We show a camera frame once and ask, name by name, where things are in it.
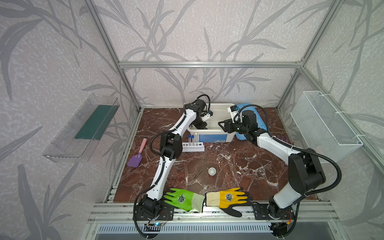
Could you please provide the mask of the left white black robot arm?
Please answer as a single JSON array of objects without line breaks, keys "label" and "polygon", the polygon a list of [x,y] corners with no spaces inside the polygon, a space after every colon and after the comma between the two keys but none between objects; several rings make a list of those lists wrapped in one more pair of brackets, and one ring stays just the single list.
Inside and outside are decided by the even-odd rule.
[{"label": "left white black robot arm", "polygon": [[155,218],[160,213],[160,201],[173,164],[183,152],[183,136],[189,126],[205,129],[206,121],[213,116],[211,100],[206,103],[198,96],[193,102],[185,104],[180,119],[167,131],[156,134],[150,141],[150,150],[160,157],[159,166],[151,186],[139,193],[135,199],[134,219]]}]

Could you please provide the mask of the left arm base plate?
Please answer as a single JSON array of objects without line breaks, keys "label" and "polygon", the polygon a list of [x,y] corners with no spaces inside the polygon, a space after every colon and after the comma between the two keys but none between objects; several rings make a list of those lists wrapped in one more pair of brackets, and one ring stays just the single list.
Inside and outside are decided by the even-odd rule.
[{"label": "left arm base plate", "polygon": [[137,221],[171,221],[174,217],[175,208],[171,206],[160,205],[156,207],[154,213],[147,213],[141,207],[137,207],[135,210],[135,218]]}]

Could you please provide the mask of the small white crucible cup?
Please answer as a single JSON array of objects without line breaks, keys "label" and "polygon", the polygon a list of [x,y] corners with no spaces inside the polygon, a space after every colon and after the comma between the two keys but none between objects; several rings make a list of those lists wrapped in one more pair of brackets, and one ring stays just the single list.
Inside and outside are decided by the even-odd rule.
[{"label": "small white crucible cup", "polygon": [[208,169],[208,174],[210,176],[215,176],[216,173],[217,173],[217,170],[214,167],[211,167],[211,168]]}]

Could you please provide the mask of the white plastic storage bin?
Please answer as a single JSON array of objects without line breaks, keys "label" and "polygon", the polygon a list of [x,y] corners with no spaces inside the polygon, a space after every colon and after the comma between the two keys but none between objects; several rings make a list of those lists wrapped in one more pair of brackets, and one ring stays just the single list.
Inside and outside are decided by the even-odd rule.
[{"label": "white plastic storage bin", "polygon": [[234,106],[234,104],[211,104],[213,116],[206,120],[206,129],[198,130],[194,126],[190,126],[187,128],[190,135],[197,134],[198,141],[202,143],[230,143],[236,132],[230,134],[224,132],[218,122],[232,118],[228,112],[228,108],[231,106]]}]

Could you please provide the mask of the white test tube rack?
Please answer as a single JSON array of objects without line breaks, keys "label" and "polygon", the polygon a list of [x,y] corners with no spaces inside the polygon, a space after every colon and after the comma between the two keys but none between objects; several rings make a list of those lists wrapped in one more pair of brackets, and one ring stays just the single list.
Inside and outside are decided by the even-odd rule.
[{"label": "white test tube rack", "polygon": [[205,145],[202,142],[183,143],[182,147],[183,147],[183,149],[182,149],[183,153],[204,152],[205,151]]}]

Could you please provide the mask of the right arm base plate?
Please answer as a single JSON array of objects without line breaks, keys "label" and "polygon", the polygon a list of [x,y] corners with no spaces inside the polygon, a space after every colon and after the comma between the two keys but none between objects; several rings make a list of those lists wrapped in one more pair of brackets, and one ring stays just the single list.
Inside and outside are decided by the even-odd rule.
[{"label": "right arm base plate", "polygon": [[254,202],[252,204],[255,220],[264,221],[292,221],[295,217],[295,213],[292,207],[288,207],[284,210],[279,210],[278,213],[273,212],[274,208],[269,204],[261,204]]}]

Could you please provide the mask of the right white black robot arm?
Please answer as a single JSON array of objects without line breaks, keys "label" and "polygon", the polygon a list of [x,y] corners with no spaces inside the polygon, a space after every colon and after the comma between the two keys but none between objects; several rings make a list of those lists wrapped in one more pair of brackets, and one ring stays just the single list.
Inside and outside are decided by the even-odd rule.
[{"label": "right white black robot arm", "polygon": [[[339,165],[313,149],[302,149],[290,145],[274,135],[269,127],[260,128],[257,115],[247,105],[242,108],[237,105],[228,108],[231,118],[218,123],[226,133],[239,133],[244,135],[253,145],[267,150],[280,158],[288,166],[288,183],[269,200],[270,213],[278,213],[301,200],[318,193],[330,191],[337,187],[342,180],[342,170]],[[320,160],[333,165],[337,177],[327,187],[319,186],[326,182],[326,174]]]}]

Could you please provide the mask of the blue handled metal tweezers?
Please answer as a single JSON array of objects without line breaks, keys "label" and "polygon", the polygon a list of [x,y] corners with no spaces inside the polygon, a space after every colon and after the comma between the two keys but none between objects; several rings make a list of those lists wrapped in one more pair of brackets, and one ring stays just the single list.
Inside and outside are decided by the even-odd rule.
[{"label": "blue handled metal tweezers", "polygon": [[193,184],[193,182],[197,179],[197,177],[203,172],[204,168],[201,167],[199,168],[198,172],[195,174],[195,176],[193,177],[193,179],[191,180],[191,182],[189,183],[189,186]]}]

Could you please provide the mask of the clear acrylic wall shelf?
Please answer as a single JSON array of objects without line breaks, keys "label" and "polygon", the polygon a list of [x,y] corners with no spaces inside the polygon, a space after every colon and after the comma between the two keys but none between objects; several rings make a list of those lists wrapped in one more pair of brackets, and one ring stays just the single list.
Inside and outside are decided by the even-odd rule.
[{"label": "clear acrylic wall shelf", "polygon": [[120,107],[117,97],[90,94],[43,156],[54,163],[86,163]]}]

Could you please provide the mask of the blue plastic bin lid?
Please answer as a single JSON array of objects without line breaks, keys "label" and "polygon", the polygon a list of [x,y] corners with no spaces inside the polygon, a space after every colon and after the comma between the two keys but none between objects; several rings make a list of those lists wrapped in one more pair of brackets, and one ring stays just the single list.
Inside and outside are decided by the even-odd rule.
[{"label": "blue plastic bin lid", "polygon": [[238,117],[236,117],[237,123],[240,123],[240,129],[236,133],[236,137],[240,141],[248,140],[250,142],[256,140],[256,134],[269,133],[269,127],[263,122],[256,108],[262,110],[265,113],[266,121],[268,121],[268,115],[264,108],[253,104],[238,104],[236,109],[238,110]]}]

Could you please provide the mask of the yellow work glove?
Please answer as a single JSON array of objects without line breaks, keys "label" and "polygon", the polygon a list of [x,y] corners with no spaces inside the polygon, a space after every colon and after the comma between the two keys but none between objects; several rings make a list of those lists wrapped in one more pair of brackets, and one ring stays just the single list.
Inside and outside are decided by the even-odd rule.
[{"label": "yellow work glove", "polygon": [[218,207],[226,214],[236,218],[241,218],[243,215],[234,210],[234,207],[251,206],[252,201],[253,198],[250,197],[250,193],[241,187],[206,193],[207,207]]}]

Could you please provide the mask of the green work glove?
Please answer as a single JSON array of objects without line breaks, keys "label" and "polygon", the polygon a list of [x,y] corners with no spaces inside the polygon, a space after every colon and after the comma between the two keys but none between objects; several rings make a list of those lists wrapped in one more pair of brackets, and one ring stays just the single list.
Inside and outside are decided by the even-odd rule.
[{"label": "green work glove", "polygon": [[171,192],[163,196],[165,203],[184,211],[196,210],[199,213],[203,212],[205,196],[193,193],[184,189],[171,188]]}]

